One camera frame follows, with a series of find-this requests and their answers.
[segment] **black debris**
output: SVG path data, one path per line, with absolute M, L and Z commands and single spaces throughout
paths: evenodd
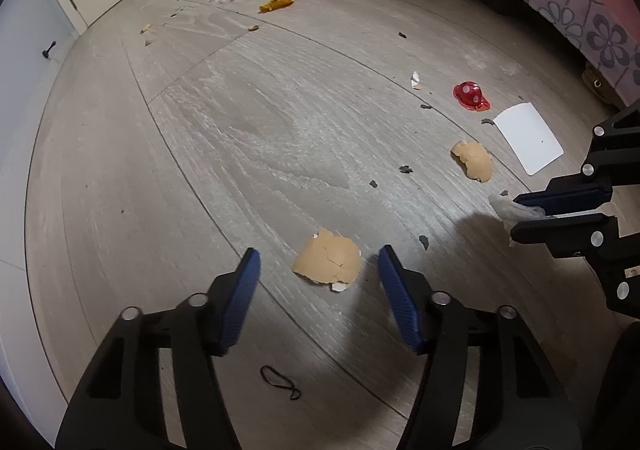
M 273 372 L 276 376 L 278 376 L 281 380 L 283 380 L 283 382 L 287 383 L 287 385 L 280 385 L 279 383 L 273 383 L 269 381 L 269 378 L 267 378 L 267 376 L 265 375 L 264 371 L 265 370 L 269 370 L 271 372 Z M 289 396 L 289 399 L 291 401 L 296 401 L 300 399 L 300 396 L 302 396 L 302 392 L 300 392 L 299 389 L 296 388 L 296 384 L 293 383 L 289 378 L 287 378 L 287 376 L 285 376 L 284 374 L 279 373 L 276 369 L 274 369 L 273 367 L 269 366 L 269 365 L 264 365 L 260 367 L 260 375 L 262 376 L 262 380 L 265 383 L 268 383 L 271 386 L 274 386 L 276 388 L 283 388 L 284 390 L 290 390 L 291 391 L 291 395 Z
M 420 243 L 424 246 L 424 250 L 426 251 L 429 247 L 429 239 L 427 239 L 427 236 L 421 235 L 420 237 L 418 237 L 418 240 L 420 240 Z

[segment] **white card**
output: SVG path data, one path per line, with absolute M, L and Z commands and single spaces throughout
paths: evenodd
M 525 172 L 533 175 L 563 153 L 558 139 L 532 103 L 520 103 L 494 118 Z

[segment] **black hair tie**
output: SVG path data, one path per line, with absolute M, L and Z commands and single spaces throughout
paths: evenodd
M 269 378 L 267 378 L 267 376 L 264 373 L 265 370 L 271 370 L 271 372 L 273 372 L 276 376 L 278 376 L 281 380 L 283 380 L 283 382 L 288 383 L 288 385 L 279 385 L 278 383 L 270 382 Z M 302 396 L 302 392 L 300 392 L 300 390 L 296 388 L 295 383 L 293 383 L 289 378 L 287 378 L 287 376 L 284 376 L 283 374 L 279 373 L 273 367 L 268 365 L 261 366 L 260 375 L 262 376 L 262 379 L 264 380 L 265 383 L 268 383 L 269 385 L 274 386 L 276 388 L 283 388 L 284 390 L 290 390 L 291 395 L 289 396 L 289 399 L 291 401 L 299 400 L 300 396 Z

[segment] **red plastic wrapper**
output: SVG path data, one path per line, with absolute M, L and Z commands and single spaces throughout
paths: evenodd
M 489 110 L 491 108 L 489 102 L 484 99 L 480 86 L 473 81 L 465 81 L 464 83 L 457 84 L 453 87 L 453 96 L 467 110 L 482 112 L 483 110 Z

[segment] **blue gripper pad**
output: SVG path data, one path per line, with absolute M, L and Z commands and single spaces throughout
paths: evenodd
M 236 285 L 222 315 L 220 345 L 225 351 L 238 343 L 244 318 L 249 311 L 251 299 L 260 280 L 260 254 L 256 250 L 252 248 L 247 250 L 236 269 L 235 277 Z
M 383 247 L 378 255 L 378 274 L 380 275 L 380 280 L 382 280 L 386 299 L 394 313 L 402 340 L 417 352 L 425 341 L 420 332 L 420 315 L 417 306 L 402 282 L 402 277 L 391 260 L 388 249 L 390 247 Z
M 520 194 L 513 201 L 523 206 L 539 206 L 547 215 L 595 210 L 611 200 L 613 191 L 586 188 L 568 191 L 543 191 Z

